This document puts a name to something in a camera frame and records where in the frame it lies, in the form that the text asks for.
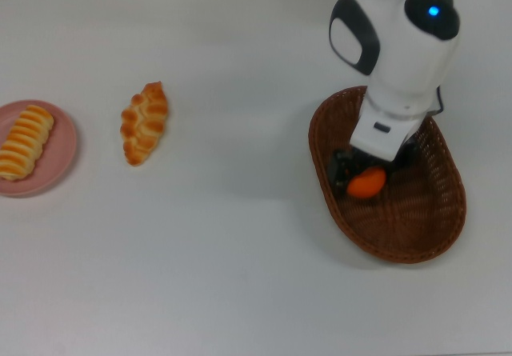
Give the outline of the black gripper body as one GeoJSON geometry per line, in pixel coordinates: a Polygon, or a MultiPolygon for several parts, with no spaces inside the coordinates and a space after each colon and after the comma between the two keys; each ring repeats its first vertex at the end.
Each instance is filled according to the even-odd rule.
{"type": "Polygon", "coordinates": [[[396,161],[389,162],[356,148],[353,148],[350,153],[351,158],[360,173],[371,167],[381,167],[388,173],[393,173],[400,169],[400,166],[396,161]]]}

